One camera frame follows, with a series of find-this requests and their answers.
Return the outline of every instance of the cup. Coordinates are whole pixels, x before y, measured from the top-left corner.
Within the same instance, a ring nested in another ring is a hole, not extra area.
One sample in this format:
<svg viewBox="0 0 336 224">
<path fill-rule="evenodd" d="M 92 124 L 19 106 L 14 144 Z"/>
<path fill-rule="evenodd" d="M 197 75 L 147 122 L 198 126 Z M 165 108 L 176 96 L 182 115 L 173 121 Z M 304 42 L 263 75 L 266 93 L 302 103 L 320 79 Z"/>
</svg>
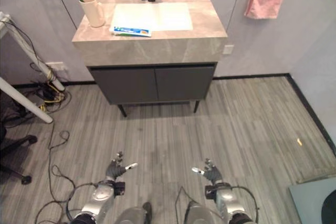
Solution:
<svg viewBox="0 0 336 224">
<path fill-rule="evenodd" d="M 101 3 L 97 0 L 83 0 L 79 1 L 82 6 L 86 17 L 92 27 L 100 27 L 105 23 L 104 9 Z"/>
</svg>

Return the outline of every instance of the countertop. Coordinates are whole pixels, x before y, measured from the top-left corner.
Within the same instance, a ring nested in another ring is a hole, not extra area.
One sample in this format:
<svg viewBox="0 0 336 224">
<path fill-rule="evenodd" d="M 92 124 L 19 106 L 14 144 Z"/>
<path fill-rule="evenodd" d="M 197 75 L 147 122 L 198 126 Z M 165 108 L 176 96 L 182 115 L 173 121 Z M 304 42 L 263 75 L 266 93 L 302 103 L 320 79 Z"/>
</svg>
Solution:
<svg viewBox="0 0 336 224">
<path fill-rule="evenodd" d="M 182 38 L 209 38 L 227 37 L 226 31 L 219 20 L 215 8 L 210 0 L 156 0 L 148 2 L 142 0 L 97 0 L 102 3 L 106 22 L 102 27 L 93 28 L 90 26 L 86 16 L 83 17 L 72 42 L 95 41 L 95 40 L 149 40 L 149 39 L 182 39 Z M 153 31 L 152 37 L 127 37 L 114 36 L 109 31 L 116 4 L 141 4 L 160 2 L 187 3 L 190 17 L 193 23 L 193 30 L 185 31 Z"/>
<path fill-rule="evenodd" d="M 93 28 L 83 17 L 72 43 L 86 66 L 217 62 L 223 53 L 226 31 L 210 0 L 156 0 L 187 3 L 193 30 L 153 31 L 152 37 L 115 36 L 109 31 L 117 4 L 141 0 L 98 0 L 106 22 Z"/>
</svg>

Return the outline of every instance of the cabinet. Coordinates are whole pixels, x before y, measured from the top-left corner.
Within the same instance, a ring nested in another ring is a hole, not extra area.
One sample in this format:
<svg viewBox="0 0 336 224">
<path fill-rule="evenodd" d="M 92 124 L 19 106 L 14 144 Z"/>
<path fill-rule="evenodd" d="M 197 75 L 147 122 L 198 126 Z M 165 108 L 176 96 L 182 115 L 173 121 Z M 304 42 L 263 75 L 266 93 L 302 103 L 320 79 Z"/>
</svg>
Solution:
<svg viewBox="0 0 336 224">
<path fill-rule="evenodd" d="M 206 97 L 215 62 L 202 64 L 141 65 L 88 67 L 110 104 L 172 102 Z"/>
</svg>

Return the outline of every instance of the electrical outlet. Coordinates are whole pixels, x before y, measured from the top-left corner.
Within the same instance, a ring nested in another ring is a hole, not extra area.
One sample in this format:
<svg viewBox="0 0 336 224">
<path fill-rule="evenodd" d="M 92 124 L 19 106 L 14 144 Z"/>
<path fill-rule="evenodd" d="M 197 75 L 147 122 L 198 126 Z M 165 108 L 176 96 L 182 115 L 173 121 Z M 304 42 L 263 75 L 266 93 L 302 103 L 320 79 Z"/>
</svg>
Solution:
<svg viewBox="0 0 336 224">
<path fill-rule="evenodd" d="M 68 68 L 65 66 L 64 62 L 47 62 L 46 65 L 51 67 L 54 71 L 65 71 Z"/>
<path fill-rule="evenodd" d="M 232 54 L 233 48 L 235 47 L 235 45 L 225 45 L 224 46 L 224 50 L 223 50 L 223 54 L 224 55 L 230 55 Z"/>
</svg>

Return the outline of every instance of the white sink basin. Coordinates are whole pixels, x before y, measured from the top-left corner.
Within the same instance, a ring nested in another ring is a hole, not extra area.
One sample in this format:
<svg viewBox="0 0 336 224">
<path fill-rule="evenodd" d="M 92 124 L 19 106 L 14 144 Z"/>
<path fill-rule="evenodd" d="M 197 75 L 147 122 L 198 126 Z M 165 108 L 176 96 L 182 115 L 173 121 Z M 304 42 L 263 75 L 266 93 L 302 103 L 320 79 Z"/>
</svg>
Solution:
<svg viewBox="0 0 336 224">
<path fill-rule="evenodd" d="M 151 31 L 193 29 L 187 3 L 117 4 L 110 31 L 114 26 Z"/>
</svg>

